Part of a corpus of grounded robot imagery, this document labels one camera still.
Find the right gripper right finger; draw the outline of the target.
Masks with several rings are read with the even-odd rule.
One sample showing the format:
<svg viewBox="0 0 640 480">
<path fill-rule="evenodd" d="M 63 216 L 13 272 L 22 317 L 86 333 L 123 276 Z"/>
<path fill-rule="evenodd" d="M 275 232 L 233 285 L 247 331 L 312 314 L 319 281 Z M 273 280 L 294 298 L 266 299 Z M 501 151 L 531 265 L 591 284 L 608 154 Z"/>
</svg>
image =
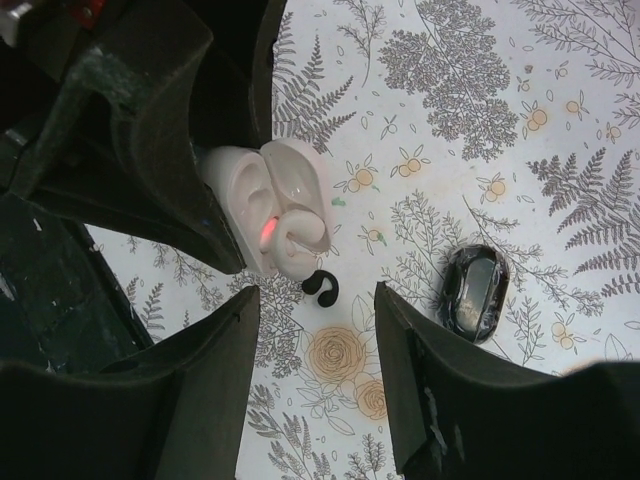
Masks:
<svg viewBox="0 0 640 480">
<path fill-rule="evenodd" d="M 639 366 L 552 376 L 503 360 L 375 290 L 396 471 L 406 479 L 635 479 Z"/>
</svg>

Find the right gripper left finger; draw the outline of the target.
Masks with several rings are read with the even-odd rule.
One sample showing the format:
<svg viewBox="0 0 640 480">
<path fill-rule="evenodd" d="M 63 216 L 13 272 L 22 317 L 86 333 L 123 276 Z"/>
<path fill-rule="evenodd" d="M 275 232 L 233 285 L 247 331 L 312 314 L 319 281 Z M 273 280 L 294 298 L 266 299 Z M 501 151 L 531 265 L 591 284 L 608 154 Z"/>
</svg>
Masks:
<svg viewBox="0 0 640 480">
<path fill-rule="evenodd" d="M 1 365 L 5 479 L 231 479 L 244 428 L 260 292 L 96 374 Z"/>
</svg>

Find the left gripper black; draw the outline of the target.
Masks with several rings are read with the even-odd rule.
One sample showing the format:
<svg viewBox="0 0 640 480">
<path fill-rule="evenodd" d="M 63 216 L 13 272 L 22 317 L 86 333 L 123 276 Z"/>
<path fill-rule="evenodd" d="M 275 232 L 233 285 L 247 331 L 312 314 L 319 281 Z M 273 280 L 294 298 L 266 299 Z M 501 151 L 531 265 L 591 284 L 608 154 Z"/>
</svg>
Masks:
<svg viewBox="0 0 640 480">
<path fill-rule="evenodd" d="M 212 40 L 190 9 L 128 11 L 77 57 L 31 141 L 11 149 L 2 359 L 94 372 L 152 345 L 74 220 L 173 246 L 225 274 L 244 267 L 190 136 L 192 89 Z"/>
</svg>

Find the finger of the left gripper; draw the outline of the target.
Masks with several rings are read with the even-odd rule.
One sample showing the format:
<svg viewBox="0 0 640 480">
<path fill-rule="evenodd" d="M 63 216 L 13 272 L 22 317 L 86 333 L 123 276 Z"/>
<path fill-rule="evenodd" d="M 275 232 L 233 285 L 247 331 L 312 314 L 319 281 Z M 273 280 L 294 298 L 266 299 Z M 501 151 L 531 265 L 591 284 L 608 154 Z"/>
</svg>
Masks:
<svg viewBox="0 0 640 480">
<path fill-rule="evenodd" d="M 285 0 L 191 1 L 213 41 L 190 101 L 195 145 L 258 148 L 272 139 L 273 47 Z"/>
</svg>

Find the white earbud charging case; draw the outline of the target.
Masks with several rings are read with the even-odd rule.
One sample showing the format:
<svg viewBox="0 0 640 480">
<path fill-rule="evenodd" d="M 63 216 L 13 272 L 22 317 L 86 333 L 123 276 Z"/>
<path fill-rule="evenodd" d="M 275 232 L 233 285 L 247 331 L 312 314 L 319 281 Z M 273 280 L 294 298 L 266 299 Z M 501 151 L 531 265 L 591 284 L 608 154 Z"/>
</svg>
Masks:
<svg viewBox="0 0 640 480">
<path fill-rule="evenodd" d="M 279 138 L 260 149 L 222 146 L 201 157 L 201 179 L 218 200 L 246 267 L 280 273 L 270 254 L 278 220 L 292 210 L 316 214 L 326 231 L 313 256 L 332 246 L 334 222 L 325 159 L 309 143 Z"/>
</svg>

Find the white earbud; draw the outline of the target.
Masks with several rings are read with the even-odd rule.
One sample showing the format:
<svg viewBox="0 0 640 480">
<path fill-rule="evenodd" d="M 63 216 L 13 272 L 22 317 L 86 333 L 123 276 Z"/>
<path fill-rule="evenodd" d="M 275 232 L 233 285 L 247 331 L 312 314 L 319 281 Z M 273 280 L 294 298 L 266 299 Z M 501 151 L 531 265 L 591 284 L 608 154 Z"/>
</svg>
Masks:
<svg viewBox="0 0 640 480">
<path fill-rule="evenodd" d="M 304 281 L 316 269 L 314 249 L 326 231 L 324 221 L 303 210 L 285 213 L 277 222 L 271 237 L 270 254 L 277 270 L 294 281 Z"/>
</svg>

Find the black earbud charging case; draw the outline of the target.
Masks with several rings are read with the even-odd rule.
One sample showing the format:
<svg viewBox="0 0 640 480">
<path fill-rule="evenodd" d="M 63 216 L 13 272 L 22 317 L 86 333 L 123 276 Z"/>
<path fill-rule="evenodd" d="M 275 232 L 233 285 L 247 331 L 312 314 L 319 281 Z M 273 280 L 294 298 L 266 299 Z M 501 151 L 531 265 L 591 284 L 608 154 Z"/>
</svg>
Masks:
<svg viewBox="0 0 640 480">
<path fill-rule="evenodd" d="M 497 329 L 510 281 L 505 257 L 483 244 L 464 245 L 449 257 L 438 303 L 442 325 L 473 344 Z"/>
</svg>

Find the black earbud left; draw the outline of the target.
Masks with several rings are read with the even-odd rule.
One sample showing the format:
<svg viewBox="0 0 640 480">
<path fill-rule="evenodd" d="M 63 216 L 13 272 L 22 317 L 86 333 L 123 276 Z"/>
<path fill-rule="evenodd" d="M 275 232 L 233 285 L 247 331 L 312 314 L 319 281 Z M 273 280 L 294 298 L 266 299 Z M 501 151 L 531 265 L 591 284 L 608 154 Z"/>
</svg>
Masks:
<svg viewBox="0 0 640 480">
<path fill-rule="evenodd" d="M 339 282 L 337 278 L 326 270 L 318 269 L 301 283 L 302 291 L 316 297 L 317 304 L 322 308 L 332 307 L 339 297 Z"/>
</svg>

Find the floral table cloth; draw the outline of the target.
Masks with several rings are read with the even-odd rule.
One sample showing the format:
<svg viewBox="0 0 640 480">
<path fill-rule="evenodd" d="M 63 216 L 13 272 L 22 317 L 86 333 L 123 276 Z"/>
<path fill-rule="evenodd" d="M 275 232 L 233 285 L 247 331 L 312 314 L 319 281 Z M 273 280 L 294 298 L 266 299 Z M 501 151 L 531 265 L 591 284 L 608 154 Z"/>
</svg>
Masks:
<svg viewBox="0 0 640 480">
<path fill-rule="evenodd" d="M 554 376 L 638 361 L 637 2 L 291 1 L 272 53 L 274 134 L 328 163 L 335 306 L 91 231 L 155 341 L 259 286 L 237 478 L 395 477 L 374 290 L 433 316 L 465 243 L 511 271 L 487 351 Z"/>
</svg>

